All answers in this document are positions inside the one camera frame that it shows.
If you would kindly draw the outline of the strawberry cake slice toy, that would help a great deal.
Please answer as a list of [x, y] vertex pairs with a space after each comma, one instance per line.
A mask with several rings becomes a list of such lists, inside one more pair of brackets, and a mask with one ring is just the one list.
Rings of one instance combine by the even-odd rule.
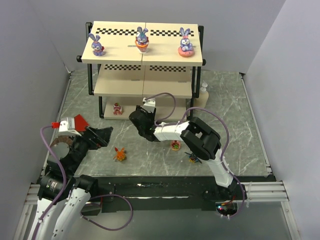
[[113, 114], [114, 115], [122, 115], [123, 109], [118, 102], [113, 105]]

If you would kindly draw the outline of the purple bunny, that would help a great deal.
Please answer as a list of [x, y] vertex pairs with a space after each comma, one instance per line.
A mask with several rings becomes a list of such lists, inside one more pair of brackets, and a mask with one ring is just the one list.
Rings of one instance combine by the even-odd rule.
[[181, 27], [179, 31], [182, 36], [182, 39], [180, 40], [180, 46], [178, 48], [179, 55], [185, 58], [193, 56], [195, 54], [195, 51], [193, 44], [189, 39], [191, 30], [189, 28], [184, 29], [183, 27]]
[[149, 30], [147, 28], [137, 27], [137, 35], [135, 37], [135, 45], [141, 54], [145, 54], [148, 50], [149, 37], [146, 33]]
[[94, 35], [93, 33], [89, 33], [88, 36], [93, 40], [91, 44], [93, 54], [97, 57], [104, 56], [106, 54], [105, 47], [99, 42], [101, 37], [98, 34]]

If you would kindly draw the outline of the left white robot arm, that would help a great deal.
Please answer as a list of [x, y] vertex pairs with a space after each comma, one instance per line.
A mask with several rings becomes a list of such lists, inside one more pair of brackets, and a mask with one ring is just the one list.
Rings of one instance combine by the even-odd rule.
[[88, 151], [108, 146], [113, 127], [85, 126], [80, 132], [61, 127], [58, 132], [51, 144], [45, 144], [49, 156], [39, 182], [30, 240], [62, 240], [86, 202], [97, 195], [97, 179], [74, 175]]

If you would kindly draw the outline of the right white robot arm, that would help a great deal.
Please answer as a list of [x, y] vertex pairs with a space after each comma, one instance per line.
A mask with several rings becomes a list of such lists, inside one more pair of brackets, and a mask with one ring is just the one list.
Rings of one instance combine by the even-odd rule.
[[193, 117], [185, 122], [161, 123], [157, 126], [155, 113], [138, 105], [129, 115], [129, 120], [138, 134], [150, 142], [184, 142], [199, 160], [206, 162], [219, 187], [230, 193], [235, 190], [237, 181], [225, 160], [226, 149], [221, 147], [221, 136], [200, 118]]

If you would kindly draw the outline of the beige three-tier shelf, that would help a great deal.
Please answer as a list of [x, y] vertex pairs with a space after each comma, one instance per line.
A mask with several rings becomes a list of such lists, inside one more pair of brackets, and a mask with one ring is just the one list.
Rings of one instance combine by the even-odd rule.
[[[137, 28], [147, 28], [149, 45], [141, 54], [136, 47]], [[178, 53], [182, 35], [180, 28], [190, 29], [188, 38], [194, 55]], [[86, 45], [77, 61], [87, 65], [88, 93], [98, 98], [98, 114], [102, 119], [127, 119], [143, 98], [156, 98], [156, 116], [178, 120], [199, 97], [204, 27], [187, 23], [87, 22]], [[99, 35], [106, 52], [93, 54], [89, 33]], [[122, 115], [113, 114], [119, 103]]]

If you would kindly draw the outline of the green and brown plush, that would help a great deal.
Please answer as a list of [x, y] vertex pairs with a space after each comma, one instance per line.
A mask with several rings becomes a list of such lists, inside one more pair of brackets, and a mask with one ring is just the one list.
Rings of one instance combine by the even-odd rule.
[[59, 135], [52, 141], [50, 147], [56, 146], [59, 143], [65, 143], [68, 146], [71, 146], [73, 144], [73, 138], [68, 135]]

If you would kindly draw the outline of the red cardboard box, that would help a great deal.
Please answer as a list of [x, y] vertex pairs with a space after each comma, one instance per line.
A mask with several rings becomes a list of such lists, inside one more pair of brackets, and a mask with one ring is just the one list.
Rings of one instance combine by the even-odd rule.
[[80, 114], [74, 117], [74, 124], [75, 124], [75, 130], [77, 132], [84, 132], [86, 130], [86, 127], [89, 126], [87, 121]]

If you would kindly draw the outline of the orange fox toy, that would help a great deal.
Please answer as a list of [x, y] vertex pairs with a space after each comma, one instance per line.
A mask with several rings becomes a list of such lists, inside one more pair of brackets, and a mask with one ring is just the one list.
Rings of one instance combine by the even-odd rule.
[[114, 150], [116, 152], [115, 156], [113, 157], [114, 160], [122, 162], [127, 158], [126, 151], [125, 151], [124, 147], [121, 150], [119, 150], [118, 148], [115, 147]]

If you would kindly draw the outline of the pink strawberry tart toy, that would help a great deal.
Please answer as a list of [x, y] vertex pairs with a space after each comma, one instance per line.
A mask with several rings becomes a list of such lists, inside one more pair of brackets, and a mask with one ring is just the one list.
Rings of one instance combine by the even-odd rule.
[[181, 149], [181, 143], [178, 140], [172, 140], [170, 147], [173, 151], [179, 151]]

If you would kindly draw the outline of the cream pump bottle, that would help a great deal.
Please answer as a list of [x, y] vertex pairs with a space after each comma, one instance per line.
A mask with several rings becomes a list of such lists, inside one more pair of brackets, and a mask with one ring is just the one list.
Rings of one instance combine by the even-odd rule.
[[209, 92], [207, 91], [208, 84], [203, 82], [199, 89], [199, 97], [194, 100], [194, 106], [199, 108], [205, 108], [208, 98]]

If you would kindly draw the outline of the black dragon toy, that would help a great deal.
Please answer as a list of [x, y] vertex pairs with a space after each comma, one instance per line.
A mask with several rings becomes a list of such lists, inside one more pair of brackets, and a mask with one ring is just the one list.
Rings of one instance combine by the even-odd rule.
[[185, 154], [188, 155], [189, 162], [202, 164], [202, 161], [193, 152], [192, 153], [185, 152]]

